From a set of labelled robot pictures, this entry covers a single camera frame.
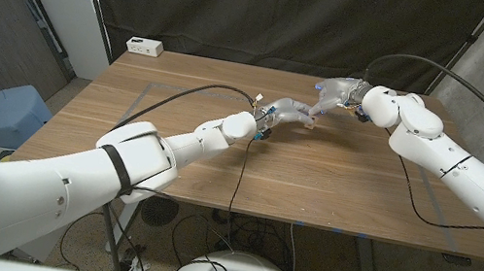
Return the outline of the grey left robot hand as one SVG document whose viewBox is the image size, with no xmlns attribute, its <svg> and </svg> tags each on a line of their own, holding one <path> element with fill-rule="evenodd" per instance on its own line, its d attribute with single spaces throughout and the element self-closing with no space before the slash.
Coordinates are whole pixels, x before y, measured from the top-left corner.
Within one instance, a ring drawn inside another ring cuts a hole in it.
<svg viewBox="0 0 484 271">
<path fill-rule="evenodd" d="M 309 105 L 287 97 L 260 106 L 256 109 L 254 115 L 257 130 L 263 131 L 282 122 L 294 121 L 311 126 L 314 124 L 314 120 L 308 115 L 309 109 Z"/>
</svg>

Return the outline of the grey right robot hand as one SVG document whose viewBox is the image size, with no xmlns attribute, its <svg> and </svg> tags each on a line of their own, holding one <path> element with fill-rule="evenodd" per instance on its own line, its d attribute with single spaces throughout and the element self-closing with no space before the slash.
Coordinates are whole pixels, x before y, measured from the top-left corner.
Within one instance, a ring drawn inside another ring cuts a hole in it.
<svg viewBox="0 0 484 271">
<path fill-rule="evenodd" d="M 309 109 L 310 116 L 323 114 L 339 106 L 350 107 L 360 105 L 363 97 L 373 86 L 362 79 L 327 78 L 316 83 L 319 90 L 318 103 Z"/>
</svg>

